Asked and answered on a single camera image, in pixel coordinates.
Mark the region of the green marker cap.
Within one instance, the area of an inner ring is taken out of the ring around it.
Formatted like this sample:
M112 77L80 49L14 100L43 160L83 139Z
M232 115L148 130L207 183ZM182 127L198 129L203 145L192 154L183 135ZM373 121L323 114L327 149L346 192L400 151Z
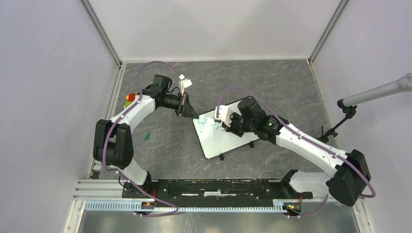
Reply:
M148 133L145 135L144 140L148 140L148 139L149 139L149 137L150 137L150 135L151 135L151 133L150 133L150 132L148 132Z

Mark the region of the small whiteboard with stand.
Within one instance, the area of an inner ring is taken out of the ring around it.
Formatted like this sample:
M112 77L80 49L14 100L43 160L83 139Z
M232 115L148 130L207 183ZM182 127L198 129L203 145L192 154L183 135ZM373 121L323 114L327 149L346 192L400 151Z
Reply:
M254 146L254 142L258 140L255 134L245 133L239 137L226 132L222 123L215 121L214 115L215 110L212 109L201 113L198 119L192 119L198 142L206 159L221 157L224 153L244 145Z

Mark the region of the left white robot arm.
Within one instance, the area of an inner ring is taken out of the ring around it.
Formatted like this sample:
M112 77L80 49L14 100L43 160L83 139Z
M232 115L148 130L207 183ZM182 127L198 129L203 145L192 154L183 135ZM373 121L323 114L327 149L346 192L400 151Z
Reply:
M172 80L167 76L155 75L153 83L141 93L129 95L131 103L122 112L109 120L100 119L96 124L93 158L107 169L115 169L125 175L127 180L135 184L134 191L141 198L151 195L153 185L149 182L150 174L133 158L133 130L159 107L174 110L178 117L199 117L185 92L192 81L184 75L179 78L179 92L173 94L170 90Z

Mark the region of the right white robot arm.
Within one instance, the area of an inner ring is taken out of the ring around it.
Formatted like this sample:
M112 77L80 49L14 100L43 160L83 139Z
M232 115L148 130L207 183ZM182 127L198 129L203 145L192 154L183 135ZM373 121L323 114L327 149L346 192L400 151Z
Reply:
M354 206L359 198L375 197L362 152L346 152L311 137L278 115L267 114L253 97L244 98L237 107L238 113L228 105L215 108L214 115L225 131L238 137L253 133L260 140L297 153L322 170L291 172L280 186L283 196L293 198L304 192L324 193L346 206Z

